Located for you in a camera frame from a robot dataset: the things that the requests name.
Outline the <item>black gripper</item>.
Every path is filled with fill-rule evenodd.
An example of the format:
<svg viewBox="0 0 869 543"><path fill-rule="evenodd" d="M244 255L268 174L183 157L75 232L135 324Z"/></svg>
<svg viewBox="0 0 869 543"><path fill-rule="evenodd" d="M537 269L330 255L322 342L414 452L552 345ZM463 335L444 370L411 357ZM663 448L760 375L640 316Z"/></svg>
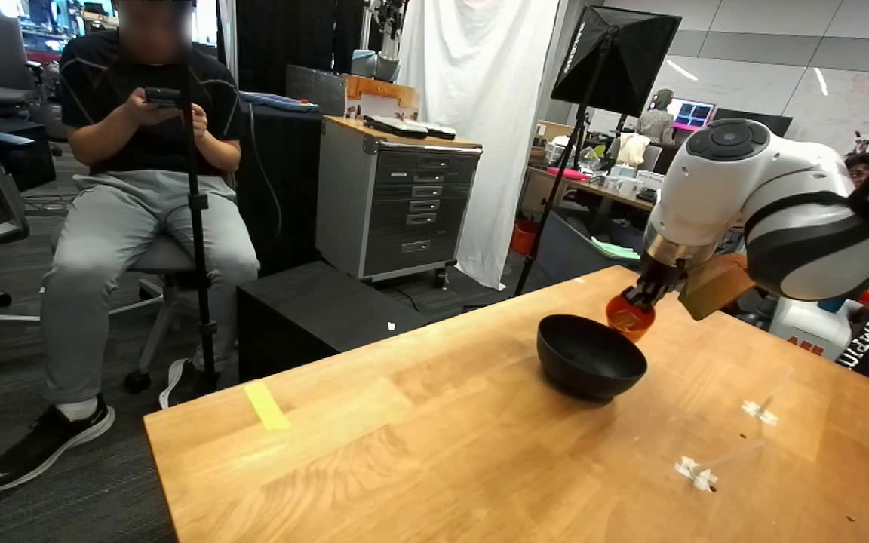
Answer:
<svg viewBox="0 0 869 543"><path fill-rule="evenodd" d="M686 248L646 248L640 255L640 273L626 289L626 297L640 306L656 306L666 291L675 291L688 281L693 255Z"/></svg>

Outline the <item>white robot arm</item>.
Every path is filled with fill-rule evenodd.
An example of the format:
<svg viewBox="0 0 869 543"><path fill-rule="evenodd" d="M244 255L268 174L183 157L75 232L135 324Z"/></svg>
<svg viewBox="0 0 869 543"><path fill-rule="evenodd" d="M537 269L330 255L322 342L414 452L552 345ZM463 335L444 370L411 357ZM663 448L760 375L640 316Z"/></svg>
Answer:
<svg viewBox="0 0 869 543"><path fill-rule="evenodd" d="M820 301L869 281L869 186L820 140L729 118L675 149L642 235L628 297L659 303L742 228L749 277L786 297Z"/></svg>

